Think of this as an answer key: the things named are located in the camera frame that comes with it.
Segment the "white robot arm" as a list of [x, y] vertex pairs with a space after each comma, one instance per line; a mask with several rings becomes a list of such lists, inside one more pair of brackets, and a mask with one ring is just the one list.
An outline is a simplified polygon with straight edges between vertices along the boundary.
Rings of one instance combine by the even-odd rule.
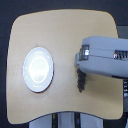
[[75, 54], [75, 66], [84, 73], [128, 79], [128, 39], [84, 38]]

